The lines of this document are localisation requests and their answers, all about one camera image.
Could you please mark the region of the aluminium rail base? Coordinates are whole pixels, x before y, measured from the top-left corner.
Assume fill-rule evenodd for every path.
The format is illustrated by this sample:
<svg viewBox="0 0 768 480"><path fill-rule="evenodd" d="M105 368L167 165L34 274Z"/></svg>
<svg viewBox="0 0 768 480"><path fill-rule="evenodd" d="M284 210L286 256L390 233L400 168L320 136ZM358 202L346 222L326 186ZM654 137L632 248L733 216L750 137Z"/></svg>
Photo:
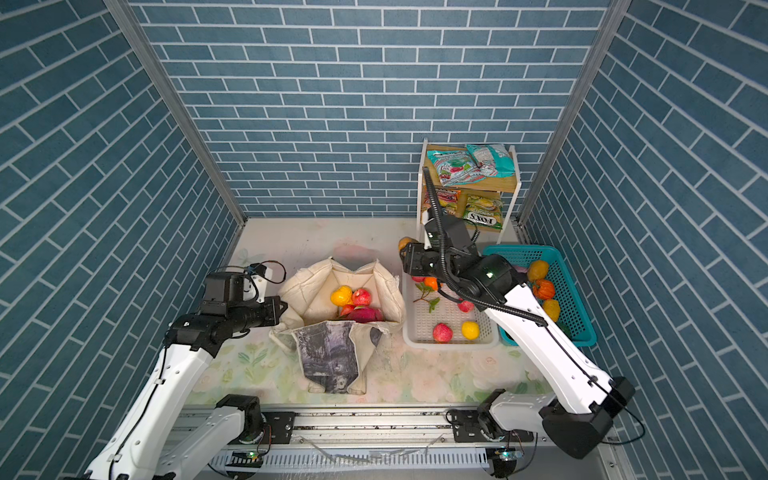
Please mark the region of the aluminium rail base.
<svg viewBox="0 0 768 480"><path fill-rule="evenodd" d="M529 437L546 437L569 456L582 459L604 440L625 407L625 400L606 397L576 414L554 395L496 390L474 411L398 407L264 413L257 397L227 395L203 424L163 454L181 407L152 398L135 404L86 471L92 479L191 479L231 443L256 445L275 439L290 444L295 429L308 431L311 439L328 437L341 443L394 443L446 432L458 443L523 444Z"/></svg>

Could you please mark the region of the white wooden shelf rack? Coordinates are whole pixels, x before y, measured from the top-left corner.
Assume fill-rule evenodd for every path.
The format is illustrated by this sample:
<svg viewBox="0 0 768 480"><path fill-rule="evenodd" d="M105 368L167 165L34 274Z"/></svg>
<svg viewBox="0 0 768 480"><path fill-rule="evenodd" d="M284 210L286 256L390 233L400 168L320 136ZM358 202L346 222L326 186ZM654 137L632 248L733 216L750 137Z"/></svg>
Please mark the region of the white wooden shelf rack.
<svg viewBox="0 0 768 480"><path fill-rule="evenodd" d="M439 174L436 168L428 158L427 152L429 150L459 151L464 150L464 147L460 144L453 143L433 144L427 137L423 139L419 158L419 167L422 169L422 171L417 175L418 196L416 213L416 233L417 237L421 238L425 237L423 226L428 218L427 213L423 209L423 197L426 191L426 184L428 183L428 180L430 180L436 188L446 189L446 186L442 184L439 178ZM459 192L456 210L456 213L459 216L461 216L465 210L466 200L469 194L488 198L498 198L502 203L501 215L503 221L501 222L501 228L499 230L494 230L493 228L482 225L478 226L477 242L480 246L496 245L502 243L516 243L518 241L518 236L515 233L517 222L513 219L513 212L520 195L522 181L520 180L520 167L515 147L513 145L509 145L507 147L507 151L514 164L514 176L506 178L485 178L473 184L458 185L456 187L452 187L452 190Z"/></svg>

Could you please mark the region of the brown potato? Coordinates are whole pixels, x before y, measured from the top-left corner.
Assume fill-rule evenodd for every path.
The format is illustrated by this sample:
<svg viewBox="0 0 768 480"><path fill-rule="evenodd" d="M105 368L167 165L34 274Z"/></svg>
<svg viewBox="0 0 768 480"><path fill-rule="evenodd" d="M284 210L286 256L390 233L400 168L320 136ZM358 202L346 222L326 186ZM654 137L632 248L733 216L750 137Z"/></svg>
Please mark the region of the brown potato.
<svg viewBox="0 0 768 480"><path fill-rule="evenodd" d="M397 249L402 251L411 243L417 243L417 240L411 237L403 237L399 240Z"/></svg>

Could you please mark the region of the teal snack bag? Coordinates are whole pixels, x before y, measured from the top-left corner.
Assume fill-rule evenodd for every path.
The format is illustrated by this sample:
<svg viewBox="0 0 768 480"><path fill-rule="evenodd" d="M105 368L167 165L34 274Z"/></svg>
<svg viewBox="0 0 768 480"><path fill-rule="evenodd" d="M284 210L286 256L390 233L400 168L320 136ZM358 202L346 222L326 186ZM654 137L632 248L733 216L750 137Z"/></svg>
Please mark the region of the teal snack bag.
<svg viewBox="0 0 768 480"><path fill-rule="evenodd" d="M513 157L502 144L469 144L466 149L485 177L510 178L515 175Z"/></svg>

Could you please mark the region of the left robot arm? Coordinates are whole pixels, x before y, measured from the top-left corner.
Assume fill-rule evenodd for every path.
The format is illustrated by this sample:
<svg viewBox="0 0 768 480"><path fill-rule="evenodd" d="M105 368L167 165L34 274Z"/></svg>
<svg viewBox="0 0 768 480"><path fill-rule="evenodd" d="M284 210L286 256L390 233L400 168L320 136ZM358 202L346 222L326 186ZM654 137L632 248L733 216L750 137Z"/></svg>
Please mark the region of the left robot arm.
<svg viewBox="0 0 768 480"><path fill-rule="evenodd" d="M173 321L150 378L84 479L193 479L230 442L259 444L269 432L255 396L227 394L202 425L162 451L193 387L229 340L278 324L286 302L269 296L276 260L225 266L205 278L199 309Z"/></svg>

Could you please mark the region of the yellow mango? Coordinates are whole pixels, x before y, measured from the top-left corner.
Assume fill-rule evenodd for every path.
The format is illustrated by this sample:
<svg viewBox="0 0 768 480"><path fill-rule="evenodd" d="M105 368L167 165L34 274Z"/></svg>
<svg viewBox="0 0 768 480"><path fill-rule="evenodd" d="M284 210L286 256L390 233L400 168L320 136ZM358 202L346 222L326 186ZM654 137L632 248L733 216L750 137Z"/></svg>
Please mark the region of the yellow mango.
<svg viewBox="0 0 768 480"><path fill-rule="evenodd" d="M544 260L533 261L527 269L527 278L529 282L536 282L546 278L549 272L549 263Z"/></svg>

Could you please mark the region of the yellow lemon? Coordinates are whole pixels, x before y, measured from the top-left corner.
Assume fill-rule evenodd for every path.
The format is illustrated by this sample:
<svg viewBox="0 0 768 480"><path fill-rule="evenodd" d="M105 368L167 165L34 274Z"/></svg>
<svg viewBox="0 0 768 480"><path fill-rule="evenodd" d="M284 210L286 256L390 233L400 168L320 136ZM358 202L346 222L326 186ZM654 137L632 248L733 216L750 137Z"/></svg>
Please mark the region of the yellow lemon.
<svg viewBox="0 0 768 480"><path fill-rule="evenodd" d="M475 321L465 321L461 325L461 334L468 341L475 341L480 336L479 324Z"/></svg>

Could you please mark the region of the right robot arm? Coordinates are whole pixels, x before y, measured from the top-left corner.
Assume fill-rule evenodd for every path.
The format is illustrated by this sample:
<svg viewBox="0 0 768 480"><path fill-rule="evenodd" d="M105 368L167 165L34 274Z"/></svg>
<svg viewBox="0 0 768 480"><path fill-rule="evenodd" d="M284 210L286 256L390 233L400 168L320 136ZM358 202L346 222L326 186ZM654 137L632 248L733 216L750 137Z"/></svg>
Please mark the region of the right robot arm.
<svg viewBox="0 0 768 480"><path fill-rule="evenodd" d="M575 459L604 443L615 417L634 396L634 385L586 357L544 311L526 275L504 256L479 254L465 228L447 226L441 217L430 220L426 230L427 243L400 240L404 273L434 277L483 311L514 339L553 390L536 401L533 417L522 414L522 402L510 392L492 394L481 413L499 430L543 435Z"/></svg>

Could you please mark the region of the teal plastic basket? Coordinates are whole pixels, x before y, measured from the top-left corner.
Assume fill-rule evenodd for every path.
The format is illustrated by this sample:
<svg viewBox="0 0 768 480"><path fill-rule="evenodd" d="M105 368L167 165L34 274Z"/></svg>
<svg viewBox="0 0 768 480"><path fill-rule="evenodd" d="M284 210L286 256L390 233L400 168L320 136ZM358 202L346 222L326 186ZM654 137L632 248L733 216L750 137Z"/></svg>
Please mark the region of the teal plastic basket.
<svg viewBox="0 0 768 480"><path fill-rule="evenodd" d="M549 265L546 279L554 284L554 299L559 303L560 315L556 325L578 348L593 347L597 334L591 324L575 282L562 254L554 247L545 245L500 244L487 246L484 255L499 254L509 263L529 267L542 260Z"/></svg>

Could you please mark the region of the pink dragon fruit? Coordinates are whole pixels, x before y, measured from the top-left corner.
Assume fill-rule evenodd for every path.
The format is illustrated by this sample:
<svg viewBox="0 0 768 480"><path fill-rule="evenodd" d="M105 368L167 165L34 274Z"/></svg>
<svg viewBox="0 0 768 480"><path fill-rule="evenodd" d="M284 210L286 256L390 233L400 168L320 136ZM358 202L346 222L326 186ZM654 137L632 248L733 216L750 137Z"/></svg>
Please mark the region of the pink dragon fruit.
<svg viewBox="0 0 768 480"><path fill-rule="evenodd" d="M385 320L383 313L377 308L352 305L347 305L342 308L340 318L342 320L351 320L358 323L370 323Z"/></svg>

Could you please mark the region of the red yellow snack bag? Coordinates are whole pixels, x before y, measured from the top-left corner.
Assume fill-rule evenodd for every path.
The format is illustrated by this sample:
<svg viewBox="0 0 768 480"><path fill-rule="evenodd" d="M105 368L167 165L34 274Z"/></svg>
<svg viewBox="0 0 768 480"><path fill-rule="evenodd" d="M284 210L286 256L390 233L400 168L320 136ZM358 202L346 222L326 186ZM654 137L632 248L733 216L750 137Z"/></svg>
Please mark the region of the red yellow snack bag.
<svg viewBox="0 0 768 480"><path fill-rule="evenodd" d="M445 211L445 213L457 217L461 191L456 189L437 188L435 192L438 197L439 206ZM426 212L430 207L431 203L429 200L429 192L424 190L421 210Z"/></svg>

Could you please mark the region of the white plastic basket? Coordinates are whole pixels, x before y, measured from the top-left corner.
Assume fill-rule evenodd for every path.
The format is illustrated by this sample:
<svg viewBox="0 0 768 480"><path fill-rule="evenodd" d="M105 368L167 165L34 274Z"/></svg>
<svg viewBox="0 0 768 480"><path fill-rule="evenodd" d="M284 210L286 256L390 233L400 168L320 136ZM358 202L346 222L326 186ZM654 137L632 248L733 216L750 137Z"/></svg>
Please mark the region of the white plastic basket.
<svg viewBox="0 0 768 480"><path fill-rule="evenodd" d="M438 291L441 300L433 313L427 312L427 305L414 300L419 296L415 287L417 283L412 277L405 275L401 282L401 293L405 300L405 321L403 337L405 342L413 347L424 350L470 351L489 349L500 343L496 324L483 312L476 308L464 313L449 297L455 294L442 287ZM461 334L461 325L465 321L475 321L480 327L480 336L475 341L466 340ZM447 344L438 344L432 338L432 330L438 323L448 325L454 333L453 339Z"/></svg>

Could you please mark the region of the red apple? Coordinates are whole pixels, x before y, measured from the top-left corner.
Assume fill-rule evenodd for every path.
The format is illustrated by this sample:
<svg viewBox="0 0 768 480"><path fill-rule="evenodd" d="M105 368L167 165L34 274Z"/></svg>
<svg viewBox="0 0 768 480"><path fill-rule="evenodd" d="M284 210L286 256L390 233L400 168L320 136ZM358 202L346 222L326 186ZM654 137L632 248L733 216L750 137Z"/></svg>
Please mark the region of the red apple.
<svg viewBox="0 0 768 480"><path fill-rule="evenodd" d="M351 301L355 307L368 307L372 303L372 294L366 288L359 288L352 293Z"/></svg>
<svg viewBox="0 0 768 480"><path fill-rule="evenodd" d="M438 323L432 330L432 338L438 344L450 343L453 336L453 330L444 323Z"/></svg>
<svg viewBox="0 0 768 480"><path fill-rule="evenodd" d="M469 301L462 301L457 304L457 307L461 312L468 313L474 310L475 305Z"/></svg>

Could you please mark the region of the beige canvas grocery bag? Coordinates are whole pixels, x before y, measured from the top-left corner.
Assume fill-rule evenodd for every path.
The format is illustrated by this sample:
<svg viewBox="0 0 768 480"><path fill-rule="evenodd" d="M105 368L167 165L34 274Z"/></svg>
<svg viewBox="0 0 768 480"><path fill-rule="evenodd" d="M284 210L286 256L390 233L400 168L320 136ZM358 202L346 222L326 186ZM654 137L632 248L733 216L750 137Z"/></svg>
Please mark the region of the beige canvas grocery bag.
<svg viewBox="0 0 768 480"><path fill-rule="evenodd" d="M330 301L330 294L342 285L369 290L369 307L379 309L385 320L342 320L342 308ZM405 320L400 279L377 260L353 270L329 258L300 269L278 296L288 308L269 337L285 353L298 355L308 390L364 395L366 367L380 340L400 331Z"/></svg>

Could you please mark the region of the orange pumpkin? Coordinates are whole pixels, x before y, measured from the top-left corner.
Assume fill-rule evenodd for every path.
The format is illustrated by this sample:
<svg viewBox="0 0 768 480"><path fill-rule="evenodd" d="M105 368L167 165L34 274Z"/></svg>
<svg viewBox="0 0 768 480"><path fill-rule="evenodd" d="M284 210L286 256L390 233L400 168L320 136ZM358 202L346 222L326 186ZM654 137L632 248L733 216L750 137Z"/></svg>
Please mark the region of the orange pumpkin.
<svg viewBox="0 0 768 480"><path fill-rule="evenodd" d="M553 300L556 296L554 283L547 279L535 280L532 284L532 292L535 298L542 301Z"/></svg>

